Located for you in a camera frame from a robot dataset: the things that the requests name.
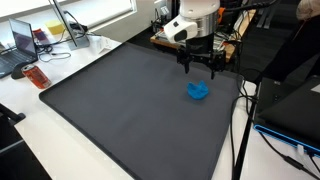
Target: laptop screen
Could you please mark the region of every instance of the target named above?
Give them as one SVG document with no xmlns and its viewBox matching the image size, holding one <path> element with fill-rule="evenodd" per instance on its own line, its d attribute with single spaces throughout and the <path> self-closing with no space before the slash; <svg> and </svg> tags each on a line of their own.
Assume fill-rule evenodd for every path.
<svg viewBox="0 0 320 180">
<path fill-rule="evenodd" d="M 310 77 L 286 98 L 259 115 L 267 123 L 298 136 L 320 142 L 319 77 Z"/>
<path fill-rule="evenodd" d="M 9 22 L 17 49 L 36 57 L 31 25 L 15 19 L 9 19 Z"/>
</svg>

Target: floor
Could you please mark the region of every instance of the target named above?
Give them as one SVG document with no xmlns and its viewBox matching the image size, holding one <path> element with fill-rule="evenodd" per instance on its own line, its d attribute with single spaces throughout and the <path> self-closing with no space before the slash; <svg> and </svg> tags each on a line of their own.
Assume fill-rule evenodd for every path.
<svg viewBox="0 0 320 180">
<path fill-rule="evenodd" d="M 0 118 L 0 152 L 8 145 L 19 140 L 21 136 L 9 123 Z M 11 148 L 7 153 L 0 153 L 1 180 L 50 180 L 30 148 L 22 143 Z"/>
</svg>

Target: white wall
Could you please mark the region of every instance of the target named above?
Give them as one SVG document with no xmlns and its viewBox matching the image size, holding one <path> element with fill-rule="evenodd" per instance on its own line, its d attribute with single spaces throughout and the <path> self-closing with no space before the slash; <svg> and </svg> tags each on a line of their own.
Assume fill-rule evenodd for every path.
<svg viewBox="0 0 320 180">
<path fill-rule="evenodd" d="M 93 28 L 92 31 L 113 40 L 125 42 L 150 27 L 151 20 L 154 20 L 155 7 L 164 2 L 166 0 L 157 1 L 156 4 L 154 0 L 136 0 L 137 12 L 111 24 Z"/>
</svg>

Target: laptop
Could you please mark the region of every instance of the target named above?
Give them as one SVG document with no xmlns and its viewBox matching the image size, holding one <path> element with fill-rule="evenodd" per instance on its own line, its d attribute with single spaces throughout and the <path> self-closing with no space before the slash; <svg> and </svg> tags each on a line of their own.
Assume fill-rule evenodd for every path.
<svg viewBox="0 0 320 180">
<path fill-rule="evenodd" d="M 0 55 L 0 79 L 11 74 L 17 64 L 38 60 L 31 25 L 16 19 L 9 19 L 9 23 L 16 47 Z"/>
<path fill-rule="evenodd" d="M 270 94 L 262 84 L 259 96 Z M 294 147 L 302 145 L 308 153 L 320 156 L 320 77 L 310 77 L 278 102 L 258 111 L 255 130 Z"/>
</svg>

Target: keyboard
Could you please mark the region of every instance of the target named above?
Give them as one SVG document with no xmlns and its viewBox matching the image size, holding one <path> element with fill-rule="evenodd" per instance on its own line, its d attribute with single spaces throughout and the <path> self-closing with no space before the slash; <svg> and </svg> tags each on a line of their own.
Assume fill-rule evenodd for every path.
<svg viewBox="0 0 320 180">
<path fill-rule="evenodd" d="M 33 62 L 34 60 L 34 57 L 14 50 L 0 56 L 0 65 L 9 65 L 14 68 L 17 64 Z"/>
</svg>

